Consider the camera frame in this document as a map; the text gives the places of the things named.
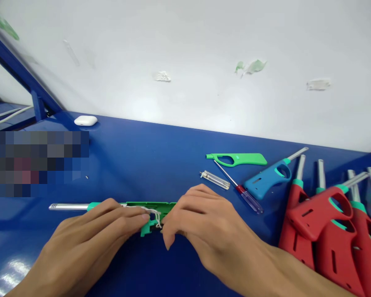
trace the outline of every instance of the clear plastic part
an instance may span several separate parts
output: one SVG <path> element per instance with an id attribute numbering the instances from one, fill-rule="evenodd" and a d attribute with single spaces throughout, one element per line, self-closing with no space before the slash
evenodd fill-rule
<path id="1" fill-rule="evenodd" d="M 220 177 L 217 177 L 214 174 L 211 174 L 208 171 L 200 172 L 201 177 L 206 178 L 208 181 L 211 181 L 212 183 L 220 186 L 221 188 L 228 190 L 230 188 L 230 183 L 228 181 L 225 181 L 221 179 Z"/>

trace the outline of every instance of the green lighter body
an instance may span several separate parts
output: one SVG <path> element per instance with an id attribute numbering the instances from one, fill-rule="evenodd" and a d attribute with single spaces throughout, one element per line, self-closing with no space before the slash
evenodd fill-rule
<path id="1" fill-rule="evenodd" d="M 230 157 L 234 161 L 233 164 L 224 163 L 218 158 L 221 157 Z M 217 154 L 208 154 L 206 159 L 214 159 L 217 163 L 228 167 L 235 167 L 240 164 L 254 164 L 265 166 L 268 164 L 267 160 L 260 153 L 217 153 Z"/>
<path id="2" fill-rule="evenodd" d="M 88 205 L 87 211 L 90 211 L 92 208 L 98 206 L 100 202 L 91 202 Z M 126 202 L 126 203 L 120 203 L 120 204 L 126 204 L 127 206 L 143 206 L 145 208 L 154 209 L 156 211 L 159 211 L 161 213 L 160 220 L 172 210 L 172 208 L 176 205 L 176 202 Z M 145 224 L 140 231 L 140 237 L 144 237 L 146 234 L 151 233 L 150 227 L 158 224 L 157 220 L 149 220 L 147 224 Z"/>

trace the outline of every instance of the blue lighter body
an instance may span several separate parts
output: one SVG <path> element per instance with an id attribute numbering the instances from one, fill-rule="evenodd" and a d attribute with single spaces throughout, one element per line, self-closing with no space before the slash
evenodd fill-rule
<path id="1" fill-rule="evenodd" d="M 287 166 L 290 162 L 291 161 L 288 158 L 276 162 L 256 176 L 247 180 L 243 183 L 243 186 L 254 198 L 258 200 L 263 199 L 272 186 L 291 180 L 291 170 Z"/>

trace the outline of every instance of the white wall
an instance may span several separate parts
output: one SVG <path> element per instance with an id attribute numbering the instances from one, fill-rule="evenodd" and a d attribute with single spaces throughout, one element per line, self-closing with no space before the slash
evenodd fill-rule
<path id="1" fill-rule="evenodd" d="M 0 0 L 0 15 L 68 110 L 371 151 L 371 0 Z M 262 72 L 234 75 L 254 59 Z M 315 78 L 332 87 L 307 91 Z"/>
<path id="2" fill-rule="evenodd" d="M 0 98 L 8 103 L 32 105 L 32 96 L 0 65 Z"/>

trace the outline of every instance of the blue table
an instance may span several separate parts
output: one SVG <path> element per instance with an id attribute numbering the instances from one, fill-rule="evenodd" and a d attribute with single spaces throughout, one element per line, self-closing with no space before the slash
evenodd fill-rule
<path id="1" fill-rule="evenodd" d="M 89 171 L 71 184 L 58 185 L 47 197 L 0 198 L 0 296 L 26 274 L 57 225 L 78 212 L 53 212 L 51 203 L 89 203 L 113 197 L 125 201 L 177 201 L 191 186 L 204 183 L 230 200 L 245 222 L 265 242 L 277 245 L 290 184 L 272 188 L 257 216 L 233 187 L 228 191 L 200 179 L 208 170 L 223 177 L 208 153 L 262 153 L 268 164 L 283 159 L 304 144 L 210 132 L 98 116 L 93 127 L 78 127 L 80 113 L 65 112 L 36 123 L 27 131 L 90 131 Z M 347 169 L 360 173 L 371 166 L 371 154 L 308 146 L 305 191 L 317 186 L 316 161 L 325 161 L 327 186 L 345 181 Z M 297 162 L 292 162 L 293 169 Z M 227 167 L 239 183 L 260 172 L 257 165 Z M 361 183 L 361 194 L 370 191 Z M 367 209 L 371 210 L 370 201 Z M 236 296 L 200 263 L 191 244 L 176 237 L 166 251 L 159 232 L 136 235 L 120 249 L 89 296 Z"/>

